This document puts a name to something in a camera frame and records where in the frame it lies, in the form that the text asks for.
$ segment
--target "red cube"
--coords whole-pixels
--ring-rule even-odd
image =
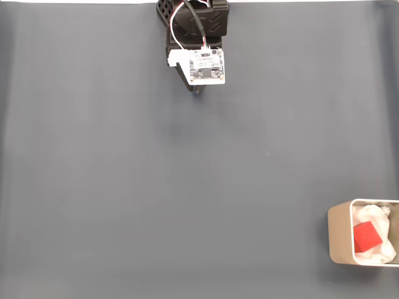
[[[363,222],[353,228],[355,252],[365,252],[382,243],[381,237],[371,221]]]

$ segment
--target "electronic sensor module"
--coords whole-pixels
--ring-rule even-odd
[[[180,65],[189,85],[217,85],[225,83],[224,53],[222,49],[171,50],[170,67]]]

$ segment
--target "crumpled paper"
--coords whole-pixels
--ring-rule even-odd
[[[388,263],[391,262],[396,252],[388,240],[389,219],[391,210],[389,207],[378,207],[374,204],[368,206],[352,206],[353,226],[371,221],[375,230],[382,239],[382,243],[366,252],[355,253],[360,263]]]

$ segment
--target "gray surface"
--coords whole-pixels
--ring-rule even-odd
[[[1,3],[0,298],[397,298],[326,218],[398,199],[397,13],[233,4],[193,98],[154,5]]]

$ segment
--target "black 3d-printed mount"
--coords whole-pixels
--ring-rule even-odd
[[[229,3],[227,0],[209,0],[211,7],[206,7],[197,1],[191,2],[201,22],[203,23],[206,41],[211,48],[222,48],[222,36],[227,34],[227,23],[229,15]],[[156,3],[156,12],[166,26],[166,57],[170,50],[180,49],[179,45],[172,38],[169,30],[169,21],[174,9],[180,4],[181,0],[158,0]],[[173,31],[176,38],[185,49],[200,49],[203,45],[201,34],[195,24],[190,11],[183,6],[175,16]],[[202,86],[189,85],[183,72],[178,65],[176,70],[183,79],[187,88],[191,92],[199,92],[204,88]]]

